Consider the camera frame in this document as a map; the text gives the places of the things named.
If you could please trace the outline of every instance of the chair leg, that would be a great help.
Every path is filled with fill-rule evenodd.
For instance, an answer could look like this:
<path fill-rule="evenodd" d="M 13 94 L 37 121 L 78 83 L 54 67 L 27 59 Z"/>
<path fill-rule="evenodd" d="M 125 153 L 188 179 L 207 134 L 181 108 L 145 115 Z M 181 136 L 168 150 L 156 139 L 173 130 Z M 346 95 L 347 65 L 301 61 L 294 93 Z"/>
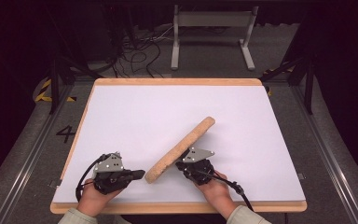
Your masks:
<path fill-rule="evenodd" d="M 171 60 L 171 69 L 177 70 L 179 68 L 179 23 L 178 23 L 178 15 L 179 9 L 178 6 L 175 5 L 175 11 L 173 15 L 173 48 L 172 48 L 172 60 Z"/>
<path fill-rule="evenodd" d="M 248 43 L 249 43 L 249 39 L 251 38 L 253 27 L 255 25 L 255 18 L 257 16 L 257 10 L 258 10 L 258 7 L 253 8 L 252 17 L 248 21 L 246 37 L 244 39 L 240 40 L 243 57 L 245 58 L 246 64 L 248 66 L 248 69 L 251 70 L 251 71 L 255 70 L 255 64 L 254 64 L 254 62 L 252 60 L 251 53 L 250 53 L 250 51 L 248 49 Z"/>

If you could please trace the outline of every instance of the sleeve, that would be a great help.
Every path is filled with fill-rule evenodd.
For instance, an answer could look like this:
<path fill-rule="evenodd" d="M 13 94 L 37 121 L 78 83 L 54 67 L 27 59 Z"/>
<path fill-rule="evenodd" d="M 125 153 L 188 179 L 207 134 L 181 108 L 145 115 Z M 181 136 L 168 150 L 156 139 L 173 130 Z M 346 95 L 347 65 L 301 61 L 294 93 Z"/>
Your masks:
<path fill-rule="evenodd" d="M 60 220 L 59 224 L 98 224 L 97 218 L 89 217 L 83 213 L 77 211 L 75 208 L 69 209 L 63 218 Z"/>
<path fill-rule="evenodd" d="M 231 213 L 227 224 L 270 224 L 270 222 L 252 212 L 248 207 L 240 205 Z"/>

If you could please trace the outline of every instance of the printed number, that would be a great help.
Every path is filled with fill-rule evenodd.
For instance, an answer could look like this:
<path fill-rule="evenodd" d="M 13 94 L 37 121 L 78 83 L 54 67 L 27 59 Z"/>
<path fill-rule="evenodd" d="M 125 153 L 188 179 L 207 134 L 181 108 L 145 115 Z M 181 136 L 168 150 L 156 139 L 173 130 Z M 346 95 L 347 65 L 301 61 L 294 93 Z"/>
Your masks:
<path fill-rule="evenodd" d="M 75 135 L 75 133 L 71 133 L 72 131 L 72 126 L 66 126 L 64 129 L 60 130 L 59 132 L 57 132 L 56 135 L 65 135 L 65 141 L 63 141 L 64 143 L 68 142 L 68 138 L 70 135 Z"/>

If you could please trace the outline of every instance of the human hand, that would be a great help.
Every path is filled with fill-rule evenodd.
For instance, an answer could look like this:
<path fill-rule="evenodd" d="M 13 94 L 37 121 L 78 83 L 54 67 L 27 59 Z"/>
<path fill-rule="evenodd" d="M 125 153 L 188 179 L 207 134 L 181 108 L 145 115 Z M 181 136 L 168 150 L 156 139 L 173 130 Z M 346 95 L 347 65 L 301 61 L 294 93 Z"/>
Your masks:
<path fill-rule="evenodd" d="M 218 171 L 214 171 L 220 177 L 227 177 Z M 228 219 L 237 205 L 232 201 L 228 191 L 228 185 L 224 182 L 212 179 L 208 184 L 195 186 L 203 193 L 206 201 L 219 212 L 225 219 Z"/>
<path fill-rule="evenodd" d="M 92 184 L 92 179 L 85 181 L 83 195 L 77 205 L 77 210 L 90 217 L 96 217 L 100 214 L 110 200 L 115 198 L 123 189 L 116 190 L 106 195 L 101 194 Z"/>

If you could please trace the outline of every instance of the white tabletop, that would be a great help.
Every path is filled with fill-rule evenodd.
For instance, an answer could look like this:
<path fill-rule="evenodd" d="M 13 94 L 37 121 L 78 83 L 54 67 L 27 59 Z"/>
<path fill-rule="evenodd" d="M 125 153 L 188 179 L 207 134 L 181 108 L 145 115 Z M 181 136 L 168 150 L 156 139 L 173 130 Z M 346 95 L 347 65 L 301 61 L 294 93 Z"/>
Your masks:
<path fill-rule="evenodd" d="M 126 169 L 148 171 L 208 116 L 215 119 L 215 125 L 194 147 L 214 151 L 209 158 L 214 169 L 238 182 L 251 202 L 305 202 L 263 86 L 98 83 L 52 203 L 76 203 L 77 182 L 104 153 L 119 151 Z M 242 202 L 234 190 L 231 195 L 234 201 Z M 121 203 L 206 202 L 172 165 L 153 184 L 144 179 L 132 181 L 111 202 Z"/>

